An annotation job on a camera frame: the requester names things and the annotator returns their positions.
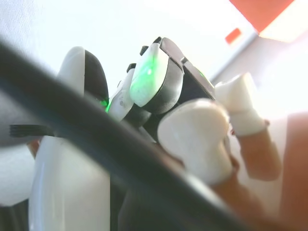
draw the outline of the small orange mark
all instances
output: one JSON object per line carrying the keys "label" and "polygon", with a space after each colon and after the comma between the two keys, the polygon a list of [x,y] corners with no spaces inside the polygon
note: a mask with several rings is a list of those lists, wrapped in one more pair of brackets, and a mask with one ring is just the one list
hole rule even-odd
{"label": "small orange mark", "polygon": [[235,28],[230,34],[228,34],[225,38],[225,40],[227,41],[228,44],[233,43],[240,35],[241,35],[241,31],[239,30],[239,28]]}

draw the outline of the black cable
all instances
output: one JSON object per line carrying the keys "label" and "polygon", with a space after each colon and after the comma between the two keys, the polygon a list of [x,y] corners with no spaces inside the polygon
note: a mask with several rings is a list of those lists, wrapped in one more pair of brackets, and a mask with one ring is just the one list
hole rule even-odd
{"label": "black cable", "polygon": [[0,43],[0,89],[192,231],[245,231],[210,189],[138,133]]}

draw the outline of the white plastic object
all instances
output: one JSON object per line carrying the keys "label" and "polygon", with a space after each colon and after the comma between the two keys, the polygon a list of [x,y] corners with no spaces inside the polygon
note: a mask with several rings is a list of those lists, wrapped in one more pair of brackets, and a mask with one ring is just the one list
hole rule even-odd
{"label": "white plastic object", "polygon": [[[67,54],[58,80],[84,94],[85,52]],[[29,198],[31,231],[109,231],[110,177],[69,141],[45,136]]]}
{"label": "white plastic object", "polygon": [[158,43],[153,43],[136,64],[130,96],[134,103],[145,106],[160,90],[164,83],[169,57],[159,48]]}
{"label": "white plastic object", "polygon": [[110,99],[108,114],[116,121],[122,121],[134,105],[130,97],[129,89],[134,74],[134,68],[130,69]]}
{"label": "white plastic object", "polygon": [[162,147],[184,162],[186,169],[209,185],[226,180],[233,167],[223,140],[229,118],[208,99],[186,102],[168,113],[158,126]]}
{"label": "white plastic object", "polygon": [[237,136],[255,134],[267,126],[254,108],[256,94],[256,87],[249,73],[215,86],[216,100],[229,112],[230,122]]}

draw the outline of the black diagonal bar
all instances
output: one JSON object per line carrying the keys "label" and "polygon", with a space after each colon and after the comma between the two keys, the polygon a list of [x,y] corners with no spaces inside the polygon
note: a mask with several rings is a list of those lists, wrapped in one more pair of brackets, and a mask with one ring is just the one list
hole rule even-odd
{"label": "black diagonal bar", "polygon": [[192,231],[244,231],[210,189],[102,109],[0,43],[0,89]]}

